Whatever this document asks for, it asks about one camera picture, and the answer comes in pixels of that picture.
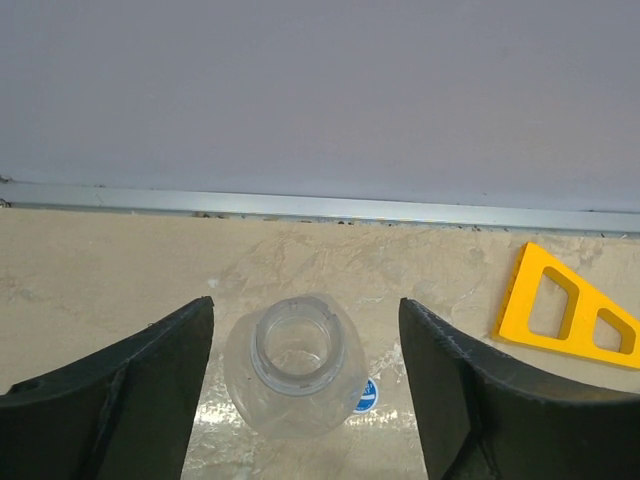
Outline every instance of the blue sticker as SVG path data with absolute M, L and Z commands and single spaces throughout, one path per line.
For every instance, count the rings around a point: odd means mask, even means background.
M 373 408 L 378 403 L 378 386 L 376 382 L 373 381 L 373 378 L 369 378 L 367 380 L 367 385 L 364 387 L 364 392 L 360 397 L 360 401 L 358 402 L 358 406 L 353 411 L 353 413 L 367 413 L 373 410 Z

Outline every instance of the aluminum strip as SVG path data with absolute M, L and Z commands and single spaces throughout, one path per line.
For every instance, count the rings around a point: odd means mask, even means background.
M 0 199 L 16 207 L 249 214 L 483 227 L 640 233 L 640 214 L 439 205 L 338 198 L 170 190 L 0 184 Z

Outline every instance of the bottle neck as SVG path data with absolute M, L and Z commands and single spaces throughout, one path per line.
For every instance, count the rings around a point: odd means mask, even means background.
M 344 363 L 344 332 L 338 316 L 315 297 L 273 305 L 256 324 L 251 363 L 277 393 L 313 395 L 327 387 Z

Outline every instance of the yellow plastic triangle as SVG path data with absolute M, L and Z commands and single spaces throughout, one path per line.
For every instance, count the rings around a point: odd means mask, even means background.
M 529 317 L 543 275 L 564 288 L 568 294 L 567 308 L 557 338 L 533 333 L 529 328 Z M 598 317 L 620 332 L 620 351 L 605 350 L 594 343 L 593 334 Z M 534 243 L 525 244 L 520 251 L 492 332 L 496 340 L 634 369 L 640 369 L 639 334 L 640 322 Z

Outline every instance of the gray wall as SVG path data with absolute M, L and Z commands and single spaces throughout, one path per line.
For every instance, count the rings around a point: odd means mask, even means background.
M 640 211 L 638 0 L 4 0 L 0 174 Z

